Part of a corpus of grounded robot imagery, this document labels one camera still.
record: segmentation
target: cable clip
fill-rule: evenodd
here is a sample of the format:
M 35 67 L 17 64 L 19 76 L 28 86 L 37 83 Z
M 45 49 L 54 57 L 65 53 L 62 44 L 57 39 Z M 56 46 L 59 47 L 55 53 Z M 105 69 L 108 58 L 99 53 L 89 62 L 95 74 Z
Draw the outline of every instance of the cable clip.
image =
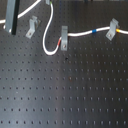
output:
M 62 37 L 61 50 L 67 51 L 68 49 L 68 27 L 67 26 L 62 26 L 61 37 Z
M 110 30 L 106 34 L 106 37 L 111 41 L 116 34 L 116 29 L 119 28 L 119 22 L 116 19 L 112 19 L 110 22 Z
M 50 5 L 50 0 L 45 0 L 47 5 Z
M 35 33 L 36 29 L 38 28 L 39 24 L 41 23 L 40 20 L 38 20 L 37 17 L 32 16 L 32 19 L 29 20 L 29 24 L 30 24 L 30 29 L 26 34 L 26 37 L 28 37 L 29 39 L 31 39 L 31 37 L 33 36 L 33 34 Z

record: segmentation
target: white cable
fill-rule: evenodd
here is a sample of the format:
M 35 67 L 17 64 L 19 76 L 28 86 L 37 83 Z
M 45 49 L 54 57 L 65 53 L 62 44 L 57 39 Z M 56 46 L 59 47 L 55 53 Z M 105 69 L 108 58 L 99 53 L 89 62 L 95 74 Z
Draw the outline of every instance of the white cable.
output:
M 128 34 L 128 31 L 120 30 L 119 33 L 122 33 L 122 34 Z
M 82 33 L 68 33 L 68 36 L 78 37 L 91 34 L 92 31 L 82 32 Z
M 103 27 L 103 28 L 97 28 L 96 31 L 100 32 L 100 31 L 105 31 L 105 30 L 109 30 L 110 27 Z
M 29 8 L 27 8 L 24 12 L 22 12 L 21 14 L 18 15 L 18 18 L 21 18 L 22 16 L 24 16 L 26 13 L 28 13 L 30 10 L 32 10 L 41 0 L 37 0 L 33 5 L 31 5 Z M 5 23 L 5 19 L 4 20 L 0 20 L 0 24 L 4 24 Z
M 45 29 L 45 31 L 44 31 L 44 36 L 43 36 L 43 49 L 44 49 L 44 51 L 45 51 L 45 53 L 46 53 L 47 55 L 54 55 L 54 54 L 57 52 L 58 48 L 59 48 L 59 46 L 57 45 L 57 46 L 56 46 L 56 49 L 55 49 L 54 51 L 48 51 L 48 50 L 46 49 L 46 46 L 45 46 L 45 37 L 46 37 L 47 31 L 48 31 L 48 28 L 49 28 L 49 26 L 50 26 L 50 24 L 51 24 L 52 18 L 53 18 L 53 5 L 52 5 L 52 3 L 51 3 L 51 16 L 50 16 L 49 22 L 48 22 L 48 24 L 47 24 L 47 27 L 46 27 L 46 29 Z
M 96 32 L 109 30 L 109 29 L 110 29 L 110 27 L 98 28 L 98 29 L 96 29 Z M 82 33 L 69 33 L 68 36 L 78 37 L 78 36 L 85 36 L 85 35 L 88 35 L 88 34 L 91 34 L 91 33 L 93 33 L 92 30 L 87 31 L 87 32 L 82 32 Z

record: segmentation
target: metal clamp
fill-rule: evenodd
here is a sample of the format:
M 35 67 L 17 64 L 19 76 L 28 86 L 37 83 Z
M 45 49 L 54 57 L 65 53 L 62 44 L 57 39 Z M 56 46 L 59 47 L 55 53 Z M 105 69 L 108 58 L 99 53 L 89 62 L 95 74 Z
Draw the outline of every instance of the metal clamp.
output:
M 35 33 L 36 29 L 38 28 L 39 24 L 40 24 L 40 20 L 37 19 L 37 17 L 32 16 L 32 19 L 29 20 L 29 24 L 30 24 L 30 29 L 26 34 L 26 37 L 28 37 L 29 39 L 31 39 L 31 37 L 33 36 L 33 34 Z
M 61 37 L 62 37 L 61 50 L 67 51 L 68 49 L 68 27 L 67 26 L 62 26 Z
M 119 22 L 115 19 L 112 19 L 110 22 L 110 30 L 106 34 L 106 37 L 111 41 L 116 34 L 116 29 L 119 28 Z

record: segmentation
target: black perforated surface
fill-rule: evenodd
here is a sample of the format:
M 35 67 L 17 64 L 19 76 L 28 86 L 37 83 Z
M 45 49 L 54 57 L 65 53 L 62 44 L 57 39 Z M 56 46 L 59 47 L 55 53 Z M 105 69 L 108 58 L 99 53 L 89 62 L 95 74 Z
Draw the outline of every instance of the black perforated surface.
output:
M 1 0 L 0 19 L 5 16 Z M 34 0 L 22 0 L 20 12 Z M 128 30 L 126 2 L 53 2 L 54 18 L 46 38 L 53 50 L 61 26 L 82 32 L 109 26 L 112 18 Z M 25 37 L 29 19 L 41 26 L 31 40 Z M 50 16 L 44 2 L 19 19 L 17 35 L 0 25 L 0 127 L 1 128 L 127 128 L 128 36 L 107 31 L 69 38 L 68 52 L 47 56 L 42 36 Z

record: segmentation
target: screw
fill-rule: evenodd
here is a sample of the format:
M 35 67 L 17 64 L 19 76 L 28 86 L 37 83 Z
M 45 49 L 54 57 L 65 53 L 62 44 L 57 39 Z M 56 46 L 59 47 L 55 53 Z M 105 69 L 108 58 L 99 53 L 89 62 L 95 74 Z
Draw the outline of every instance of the screw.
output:
M 29 36 L 31 36 L 31 32 L 29 32 Z
M 66 45 L 63 45 L 63 48 L 66 48 Z
M 5 29 L 5 25 L 3 26 L 3 29 Z
M 11 33 L 12 32 L 12 30 L 11 29 L 9 29 L 9 33 Z

